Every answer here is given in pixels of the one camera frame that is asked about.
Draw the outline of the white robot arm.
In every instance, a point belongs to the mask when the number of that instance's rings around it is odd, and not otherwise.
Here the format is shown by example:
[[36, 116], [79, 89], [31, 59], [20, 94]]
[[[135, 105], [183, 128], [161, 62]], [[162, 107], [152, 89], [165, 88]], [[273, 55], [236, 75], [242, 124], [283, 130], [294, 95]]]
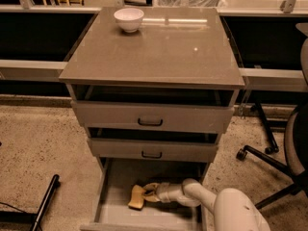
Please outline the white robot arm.
[[205, 207], [214, 217], [216, 231], [270, 231], [270, 226], [252, 201], [241, 191], [226, 188], [214, 194], [198, 181], [145, 185], [142, 198], [149, 202], [178, 202], [186, 207]]

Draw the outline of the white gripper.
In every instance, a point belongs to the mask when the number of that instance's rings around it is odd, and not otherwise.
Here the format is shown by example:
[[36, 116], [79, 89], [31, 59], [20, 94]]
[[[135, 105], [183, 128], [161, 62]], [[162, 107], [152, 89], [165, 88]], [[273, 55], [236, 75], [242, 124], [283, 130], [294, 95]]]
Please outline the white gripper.
[[142, 197], [148, 202], [178, 202], [181, 203], [184, 197], [182, 185], [181, 184], [171, 184], [164, 182], [159, 183], [149, 183], [143, 186], [146, 192], [151, 192], [149, 194], [143, 194]]

